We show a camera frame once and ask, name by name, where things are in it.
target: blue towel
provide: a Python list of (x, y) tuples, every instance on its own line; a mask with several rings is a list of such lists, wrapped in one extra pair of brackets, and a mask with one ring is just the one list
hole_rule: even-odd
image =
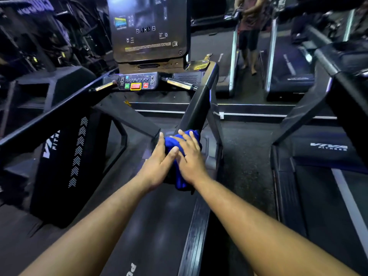
[[(202, 150), (202, 145), (200, 143), (200, 132), (199, 131), (194, 131), (194, 130), (188, 130), (185, 133), (187, 135), (189, 135), (190, 131), (192, 131), (194, 133), (194, 136), (195, 136), (196, 140), (198, 141), (198, 143), (200, 145), (200, 150)], [(178, 138), (183, 139), (183, 137), (180, 134), (177, 134), (175, 136), (178, 137)], [(183, 148), (179, 145), (179, 142), (176, 139), (170, 138), (170, 137), (165, 137), (165, 147), (166, 147), (166, 152), (167, 153), (169, 153), (170, 150), (172, 148), (174, 148), (175, 146), (179, 147), (180, 152), (185, 156)], [(175, 166), (175, 170), (176, 170), (175, 187), (180, 191), (191, 190), (192, 186), (189, 185), (184, 180), (184, 178), (182, 177), (182, 175), (180, 173), (180, 170), (179, 170), (178, 162), (176, 160), (174, 161), (174, 166)]]

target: treadmill display screen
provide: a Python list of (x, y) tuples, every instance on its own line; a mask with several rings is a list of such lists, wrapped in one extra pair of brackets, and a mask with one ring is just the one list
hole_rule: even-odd
[(118, 63), (186, 54), (186, 0), (108, 0), (108, 9)]

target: emergency stop button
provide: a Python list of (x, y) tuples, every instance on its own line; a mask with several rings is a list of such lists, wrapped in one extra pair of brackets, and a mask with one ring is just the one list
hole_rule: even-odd
[(131, 91), (139, 91), (142, 88), (142, 84), (141, 83), (132, 83), (130, 85), (130, 90)]

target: control panel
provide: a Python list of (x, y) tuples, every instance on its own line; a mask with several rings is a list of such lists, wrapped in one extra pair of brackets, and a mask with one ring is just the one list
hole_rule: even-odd
[(159, 84), (159, 75), (156, 72), (127, 75), (119, 74), (117, 83), (121, 91), (152, 91), (155, 90)]

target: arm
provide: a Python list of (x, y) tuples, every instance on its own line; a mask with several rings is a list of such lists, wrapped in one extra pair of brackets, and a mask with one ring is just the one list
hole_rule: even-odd
[(240, 8), (240, 6), (242, 5), (243, 2), (244, 2), (244, 0), (235, 0), (234, 8), (235, 9)]
[(178, 148), (165, 157), (160, 133), (152, 156), (136, 177), (117, 190), (40, 255), (21, 276), (100, 275), (140, 199), (162, 183)]
[(186, 140), (177, 139), (186, 154), (177, 157), (182, 176), (202, 195), (257, 275), (357, 276), (312, 242), (209, 178), (195, 137), (179, 133)]
[(257, 3), (254, 5), (254, 7), (251, 7), (249, 9), (244, 10), (242, 13), (244, 16), (250, 15), (253, 13), (258, 13), (262, 10), (263, 4), (266, 0), (257, 0)]

